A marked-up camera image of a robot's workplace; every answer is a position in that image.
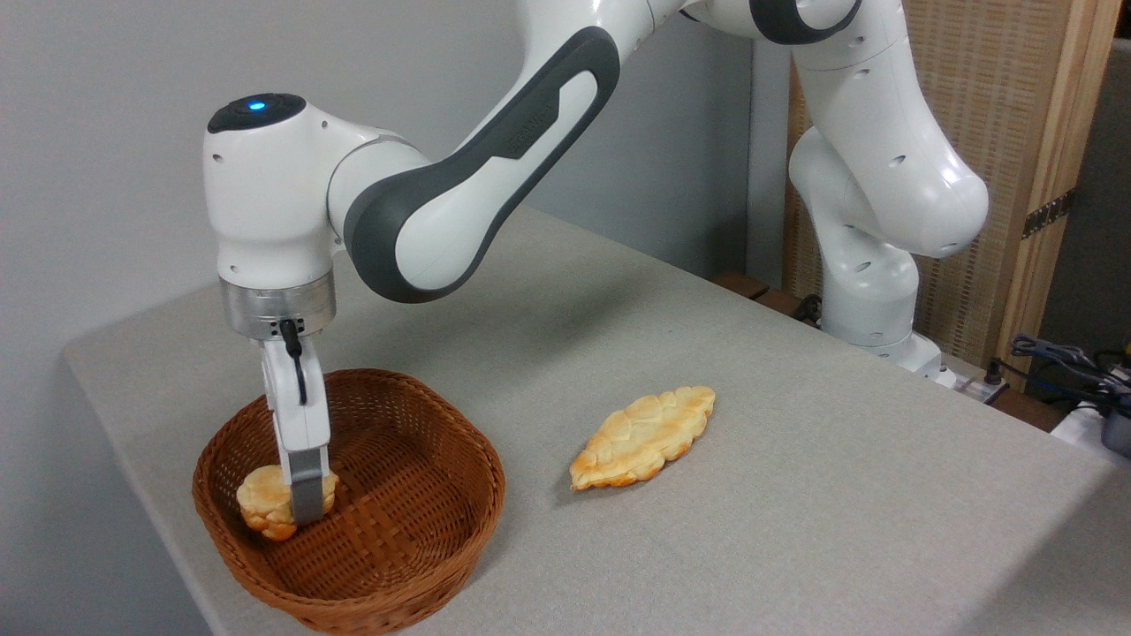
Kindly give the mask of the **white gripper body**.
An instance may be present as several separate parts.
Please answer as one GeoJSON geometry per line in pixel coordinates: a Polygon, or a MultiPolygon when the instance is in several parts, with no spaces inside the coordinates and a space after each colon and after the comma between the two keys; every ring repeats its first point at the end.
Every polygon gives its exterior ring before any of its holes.
{"type": "Polygon", "coordinates": [[[322,362],[310,337],[301,337],[299,344],[300,356],[294,359],[284,341],[258,343],[280,452],[316,450],[330,440],[322,362]]]}

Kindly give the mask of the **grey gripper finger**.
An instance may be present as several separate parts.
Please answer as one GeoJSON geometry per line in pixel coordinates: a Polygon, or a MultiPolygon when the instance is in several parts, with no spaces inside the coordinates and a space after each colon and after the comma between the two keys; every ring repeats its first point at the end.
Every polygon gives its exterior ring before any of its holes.
{"type": "Polygon", "coordinates": [[[284,482],[291,490],[294,523],[303,526],[322,519],[326,515],[323,482],[329,476],[328,448],[282,450],[280,467],[284,482]]]}

